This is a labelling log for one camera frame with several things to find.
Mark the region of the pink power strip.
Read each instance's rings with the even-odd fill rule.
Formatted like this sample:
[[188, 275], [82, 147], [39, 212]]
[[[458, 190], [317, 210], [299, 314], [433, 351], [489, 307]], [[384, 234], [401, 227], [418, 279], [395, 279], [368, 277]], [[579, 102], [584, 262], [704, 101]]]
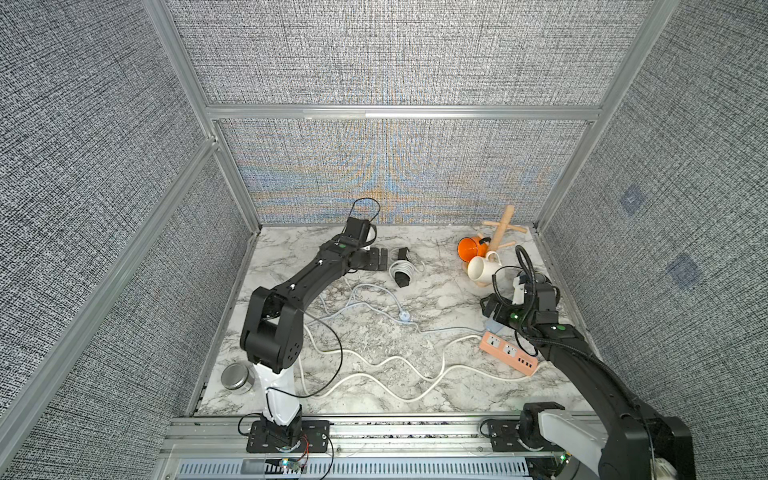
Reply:
[[526, 376], [533, 376], [538, 368], [535, 357], [491, 332], [484, 333], [479, 348]]

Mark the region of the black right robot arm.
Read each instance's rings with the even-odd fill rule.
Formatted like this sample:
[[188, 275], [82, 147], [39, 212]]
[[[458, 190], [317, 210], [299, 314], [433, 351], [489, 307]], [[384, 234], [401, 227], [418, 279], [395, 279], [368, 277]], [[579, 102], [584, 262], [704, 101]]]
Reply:
[[490, 420], [495, 450], [516, 440], [529, 451], [558, 446], [599, 479], [693, 479], [692, 434], [678, 417], [664, 417], [602, 362], [573, 326], [558, 320], [558, 289], [547, 281], [527, 282], [524, 301], [515, 305], [496, 293], [481, 299], [490, 320], [523, 333], [545, 360], [562, 372], [597, 415], [588, 423], [557, 402], [530, 402], [516, 425]]

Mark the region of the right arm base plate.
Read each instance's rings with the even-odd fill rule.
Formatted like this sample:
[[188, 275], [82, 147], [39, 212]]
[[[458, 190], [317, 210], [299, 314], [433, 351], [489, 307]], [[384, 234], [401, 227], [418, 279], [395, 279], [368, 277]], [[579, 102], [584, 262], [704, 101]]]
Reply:
[[560, 455], [565, 450], [547, 441], [536, 445], [525, 443], [518, 431], [518, 421], [509, 419], [484, 419], [479, 427], [480, 434], [486, 438], [495, 453], [541, 453], [542, 455]]

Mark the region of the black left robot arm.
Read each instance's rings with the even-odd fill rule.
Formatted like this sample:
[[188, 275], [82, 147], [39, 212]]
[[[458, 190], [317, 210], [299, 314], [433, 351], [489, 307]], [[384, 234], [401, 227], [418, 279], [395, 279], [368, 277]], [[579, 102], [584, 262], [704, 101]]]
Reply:
[[329, 285], [351, 271], [377, 271], [382, 250], [372, 244], [371, 219], [350, 216], [342, 231], [322, 243], [312, 261], [275, 287], [259, 287], [249, 299], [240, 348], [255, 366], [265, 399], [265, 420], [280, 432], [298, 430], [301, 395], [295, 392], [293, 365], [303, 348], [309, 305]]

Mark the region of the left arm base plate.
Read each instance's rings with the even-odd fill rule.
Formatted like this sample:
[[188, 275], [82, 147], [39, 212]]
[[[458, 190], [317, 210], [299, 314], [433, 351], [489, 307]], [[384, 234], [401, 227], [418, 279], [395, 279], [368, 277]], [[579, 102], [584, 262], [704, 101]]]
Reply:
[[330, 426], [329, 421], [302, 419], [280, 426], [261, 418], [252, 423], [245, 449], [265, 454], [326, 453]]

